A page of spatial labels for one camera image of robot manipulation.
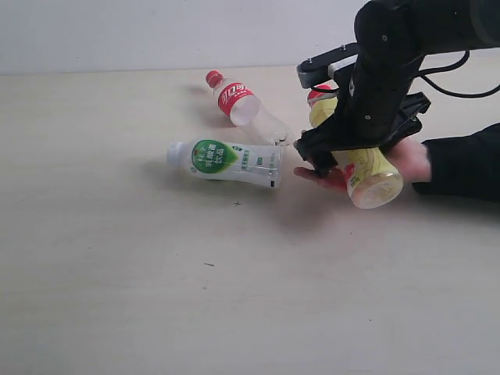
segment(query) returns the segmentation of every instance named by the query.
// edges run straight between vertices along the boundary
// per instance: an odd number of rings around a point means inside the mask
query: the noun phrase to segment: black sleeve
[[[500,123],[467,137],[425,141],[430,183],[413,184],[423,195],[454,195],[500,202]]]

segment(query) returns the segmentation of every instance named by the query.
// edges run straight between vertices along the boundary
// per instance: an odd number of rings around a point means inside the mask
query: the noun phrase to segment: red bottle cap
[[[317,87],[322,88],[323,90],[331,90],[331,86],[328,84],[321,84],[320,86],[317,86]],[[323,96],[323,95],[325,95],[324,92],[318,92],[318,91],[311,90],[309,92],[309,95],[307,95],[307,100],[316,99],[316,98],[319,98],[320,96]]]
[[[212,70],[206,75],[206,83],[209,84],[211,88],[217,86],[221,80],[224,79],[224,76],[218,72],[217,70]]]

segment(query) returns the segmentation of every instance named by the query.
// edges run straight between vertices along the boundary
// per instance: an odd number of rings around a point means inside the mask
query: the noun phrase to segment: bottle cap
[[[176,168],[181,167],[181,154],[186,144],[184,142],[172,142],[170,143],[169,149],[166,152],[166,163],[169,166],[174,166]]]
[[[328,84],[321,84],[320,86],[318,86],[318,88],[322,88],[323,90],[331,90],[331,86]],[[324,92],[318,92],[318,91],[311,90],[309,92],[309,95],[307,95],[307,100],[316,99],[316,98],[319,98],[320,96],[323,96],[323,95],[325,95]]]
[[[211,88],[217,86],[223,79],[224,76],[217,70],[210,71],[205,77],[206,83],[209,84]]]

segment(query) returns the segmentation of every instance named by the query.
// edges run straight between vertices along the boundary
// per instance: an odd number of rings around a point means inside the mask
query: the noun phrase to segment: clear plastic bottle
[[[320,88],[331,89],[328,85]],[[330,117],[337,106],[337,98],[321,99],[325,94],[309,93],[311,106],[309,121],[318,127]],[[360,209],[375,209],[386,205],[401,193],[404,185],[402,175],[388,162],[379,148],[332,152],[344,172],[349,197]]]
[[[198,139],[172,142],[166,162],[205,180],[233,180],[278,188],[285,148]]]
[[[252,143],[280,146],[293,143],[289,127],[273,116],[243,83],[224,78],[216,70],[206,75],[206,82],[213,89],[220,110],[248,135]]]

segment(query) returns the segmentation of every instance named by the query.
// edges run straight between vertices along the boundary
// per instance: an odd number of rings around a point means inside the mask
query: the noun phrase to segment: white wall
[[[0,0],[0,73],[296,64],[365,0]]]

